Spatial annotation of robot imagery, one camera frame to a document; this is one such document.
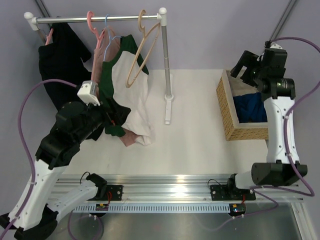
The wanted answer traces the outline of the blue t shirt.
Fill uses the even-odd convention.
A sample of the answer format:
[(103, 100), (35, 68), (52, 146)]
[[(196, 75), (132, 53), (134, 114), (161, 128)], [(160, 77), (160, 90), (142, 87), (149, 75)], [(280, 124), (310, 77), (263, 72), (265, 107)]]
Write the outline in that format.
[(260, 92), (233, 97), (239, 123), (266, 123), (268, 121)]

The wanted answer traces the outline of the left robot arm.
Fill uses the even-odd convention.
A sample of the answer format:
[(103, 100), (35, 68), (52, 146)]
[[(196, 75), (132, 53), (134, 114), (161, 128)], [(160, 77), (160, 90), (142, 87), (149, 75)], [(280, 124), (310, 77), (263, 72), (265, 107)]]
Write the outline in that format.
[(80, 151), (81, 143), (109, 117), (101, 106), (66, 103), (44, 137), (32, 162), (30, 182), (15, 208), (1, 215), (0, 225), (14, 230), (17, 240), (45, 240), (67, 214), (86, 201), (121, 201), (122, 185), (109, 185), (91, 173), (77, 187), (57, 200), (48, 201), (61, 174)]

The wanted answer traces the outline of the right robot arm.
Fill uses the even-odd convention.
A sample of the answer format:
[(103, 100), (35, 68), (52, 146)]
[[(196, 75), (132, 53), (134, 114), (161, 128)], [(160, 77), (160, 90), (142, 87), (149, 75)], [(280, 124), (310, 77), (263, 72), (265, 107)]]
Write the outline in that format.
[(268, 125), (266, 162), (254, 163), (245, 173), (234, 173), (226, 185), (232, 199), (257, 186), (284, 188), (302, 179), (308, 167), (300, 163), (295, 144), (293, 117), (295, 82), (285, 77), (287, 52), (281, 47), (265, 48), (262, 56), (244, 51), (230, 71), (234, 78), (245, 68), (242, 81), (261, 94)]

